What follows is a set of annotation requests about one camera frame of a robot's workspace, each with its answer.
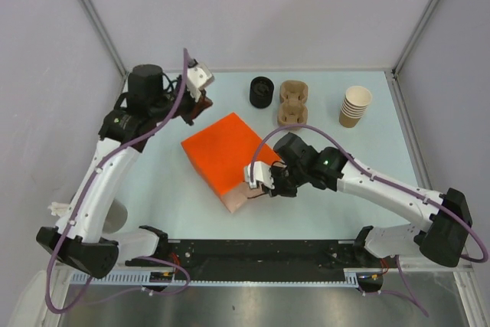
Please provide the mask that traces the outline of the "orange paper bag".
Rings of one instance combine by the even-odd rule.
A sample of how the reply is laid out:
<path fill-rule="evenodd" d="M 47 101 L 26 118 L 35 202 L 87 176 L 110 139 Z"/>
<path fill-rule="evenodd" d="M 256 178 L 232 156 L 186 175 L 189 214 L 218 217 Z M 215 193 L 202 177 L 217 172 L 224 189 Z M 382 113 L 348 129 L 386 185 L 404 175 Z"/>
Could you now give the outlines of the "orange paper bag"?
<path fill-rule="evenodd" d="M 195 171 L 224 207 L 234 213 L 263 194 L 260 189 L 251 189 L 244 179 L 244 169 L 261 142 L 236 113 L 230 113 L 183 140 L 181 147 Z"/>

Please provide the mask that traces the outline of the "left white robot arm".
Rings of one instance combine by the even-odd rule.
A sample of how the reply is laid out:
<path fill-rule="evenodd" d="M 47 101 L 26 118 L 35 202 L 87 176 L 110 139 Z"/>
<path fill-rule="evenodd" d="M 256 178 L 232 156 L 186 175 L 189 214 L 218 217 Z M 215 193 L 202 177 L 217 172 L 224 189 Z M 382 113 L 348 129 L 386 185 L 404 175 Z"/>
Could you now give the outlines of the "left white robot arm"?
<path fill-rule="evenodd" d="M 106 217 L 122 181 L 156 128 L 181 117 L 189 126 L 211 106 L 205 88 L 214 81 L 195 59 L 175 80 L 163 69 L 141 64 L 127 77 L 113 110 L 106 115 L 90 168 L 64 214 L 53 227 L 41 227 L 36 241 L 55 260 L 93 278 L 105 277 L 117 263 L 144 257 L 163 264 L 168 236 L 150 226 L 105 238 Z"/>

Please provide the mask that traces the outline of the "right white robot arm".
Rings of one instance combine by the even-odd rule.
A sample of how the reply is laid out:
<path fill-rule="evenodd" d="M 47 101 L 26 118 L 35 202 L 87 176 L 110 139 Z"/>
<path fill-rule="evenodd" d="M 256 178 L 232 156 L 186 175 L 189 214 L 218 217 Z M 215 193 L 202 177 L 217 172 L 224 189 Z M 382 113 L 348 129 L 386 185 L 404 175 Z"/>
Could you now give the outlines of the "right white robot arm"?
<path fill-rule="evenodd" d="M 380 258 L 418 253 L 444 267 L 456 267 L 468 237 L 448 210 L 471 222 L 464 195 L 449 189 L 437 191 L 405 186 L 391 178 L 349 161 L 339 149 L 316 151 L 291 132 L 273 147 L 283 161 L 270 169 L 272 196 L 295 197 L 299 187 L 310 184 L 320 190 L 340 191 L 368 200 L 407 220 L 395 227 L 363 227 L 353 247 L 354 260 L 370 267 Z"/>

